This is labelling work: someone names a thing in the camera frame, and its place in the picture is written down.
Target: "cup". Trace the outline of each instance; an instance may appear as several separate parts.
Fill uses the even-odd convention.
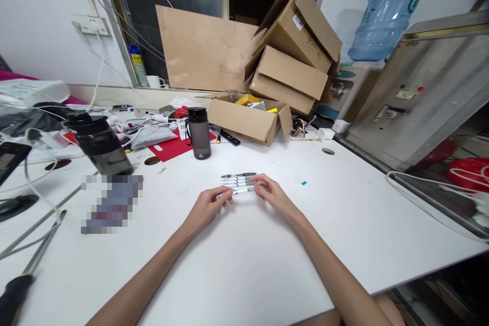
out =
[[[150,88],[160,89],[161,88],[161,84],[159,82],[160,80],[163,82],[163,84],[165,84],[165,81],[157,75],[147,75],[146,79],[148,81]]]

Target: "yellow object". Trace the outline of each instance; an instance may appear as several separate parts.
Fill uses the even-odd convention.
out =
[[[257,97],[253,97],[251,94],[245,94],[238,99],[235,104],[247,105],[248,103],[258,103],[260,100]]]

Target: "remote control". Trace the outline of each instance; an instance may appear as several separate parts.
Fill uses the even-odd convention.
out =
[[[241,141],[239,141],[237,138],[235,138],[233,135],[229,135],[227,132],[224,130],[221,130],[221,136],[225,138],[228,142],[230,142],[234,146],[238,146],[241,144]]]

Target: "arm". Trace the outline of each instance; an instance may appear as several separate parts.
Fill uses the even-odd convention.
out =
[[[219,199],[216,195],[224,193]],[[183,224],[139,272],[96,314],[87,326],[135,325],[161,281],[187,246],[213,218],[226,200],[233,204],[233,189],[217,187],[200,193]]]
[[[299,235],[345,324],[392,325],[375,300],[331,251],[280,185],[264,174],[254,176],[250,181],[256,182],[256,194],[283,215]]]

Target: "phone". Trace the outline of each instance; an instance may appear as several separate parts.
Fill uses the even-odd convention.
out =
[[[0,185],[10,176],[14,169],[27,157],[30,145],[4,142],[0,144]]]

